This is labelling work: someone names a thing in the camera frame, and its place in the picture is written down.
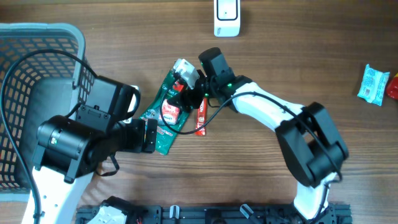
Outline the white wipes packet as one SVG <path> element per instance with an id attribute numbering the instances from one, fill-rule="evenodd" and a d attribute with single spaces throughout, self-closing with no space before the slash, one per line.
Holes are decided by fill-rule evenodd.
<path id="1" fill-rule="evenodd" d="M 363 79 L 357 96 L 368 103 L 382 106 L 389 75 L 390 72 L 380 72 L 367 64 L 364 69 Z"/>

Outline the red sauce sachet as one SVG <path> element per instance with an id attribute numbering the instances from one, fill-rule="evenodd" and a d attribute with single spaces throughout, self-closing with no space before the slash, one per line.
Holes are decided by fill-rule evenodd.
<path id="1" fill-rule="evenodd" d="M 207 115 L 207 99 L 204 98 L 201 102 L 199 109 L 197 109 L 197 118 L 196 118 L 196 129 L 203 126 L 206 122 L 206 115 Z M 206 128 L 201 128 L 197 132 L 195 132 L 196 136 L 205 136 L 206 135 Z"/>

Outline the grey black shopping basket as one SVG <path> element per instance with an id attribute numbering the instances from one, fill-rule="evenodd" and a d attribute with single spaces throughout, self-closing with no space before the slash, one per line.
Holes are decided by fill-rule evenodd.
<path id="1" fill-rule="evenodd" d="M 5 88 L 4 110 L 15 143 L 32 167 L 41 123 L 55 115 L 67 114 L 77 103 L 84 103 L 94 83 L 93 75 L 65 56 L 67 52 L 85 60 L 85 38 L 71 24 L 1 24 L 1 76 L 26 54 L 41 49 L 60 50 L 60 54 L 37 54 L 22 61 L 11 74 Z"/>

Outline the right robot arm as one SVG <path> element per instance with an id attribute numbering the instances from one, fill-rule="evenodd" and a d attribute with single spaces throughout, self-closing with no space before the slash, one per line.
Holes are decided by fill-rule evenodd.
<path id="1" fill-rule="evenodd" d="M 189 112 L 199 108 L 204 98 L 215 98 L 220 109 L 230 107 L 271 129 L 298 182 L 293 201 L 296 211 L 308 223 L 319 221 L 328 207 L 330 185 L 343 180 L 341 166 L 349 156 L 329 112 L 317 102 L 303 106 L 285 101 L 249 77 L 235 75 L 217 47 L 198 58 L 200 70 L 185 59 L 175 61 L 172 76 L 183 89 L 168 104 Z"/>

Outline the green 3M gloves package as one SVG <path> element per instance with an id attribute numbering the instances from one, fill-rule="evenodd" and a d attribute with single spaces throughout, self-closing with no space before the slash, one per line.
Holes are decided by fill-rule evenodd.
<path id="1" fill-rule="evenodd" d="M 164 102 L 164 100 L 168 100 L 169 98 L 176 96 L 178 93 L 181 92 L 182 89 L 183 85 L 180 84 L 178 81 L 174 82 L 173 72 L 169 71 L 169 73 L 164 78 L 153 102 L 140 115 L 140 119 L 146 121 L 148 119 L 156 119 L 158 121 L 155 150 L 163 155 L 167 155 L 169 153 L 169 150 L 175 138 L 177 137 L 177 133 L 171 131 L 164 124 L 160 116 L 162 103 Z M 180 110 L 177 124 L 169 126 L 171 126 L 172 129 L 180 131 L 183 128 L 188 117 L 189 113 Z"/>

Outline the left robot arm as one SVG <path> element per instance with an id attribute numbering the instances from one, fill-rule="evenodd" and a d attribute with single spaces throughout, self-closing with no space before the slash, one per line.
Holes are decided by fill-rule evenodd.
<path id="1" fill-rule="evenodd" d="M 101 162 L 116 163 L 118 151 L 154 152 L 157 120 L 135 119 L 129 109 L 140 97 L 137 88 L 99 76 L 84 103 L 38 127 L 23 223 L 70 223 Z"/>

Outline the red Kleenex tissue pack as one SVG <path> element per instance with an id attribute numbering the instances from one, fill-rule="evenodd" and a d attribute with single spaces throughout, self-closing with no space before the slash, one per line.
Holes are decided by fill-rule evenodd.
<path id="1" fill-rule="evenodd" d="M 167 100 L 164 100 L 164 102 L 162 103 L 161 112 L 167 124 L 177 124 L 178 117 L 180 115 L 180 108 L 170 105 Z"/>

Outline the red sauce bottle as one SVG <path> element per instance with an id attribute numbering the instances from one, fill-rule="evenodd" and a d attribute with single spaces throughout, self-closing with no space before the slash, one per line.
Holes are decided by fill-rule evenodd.
<path id="1" fill-rule="evenodd" d="M 398 73 L 394 75 L 386 87 L 386 95 L 394 100 L 398 100 Z"/>

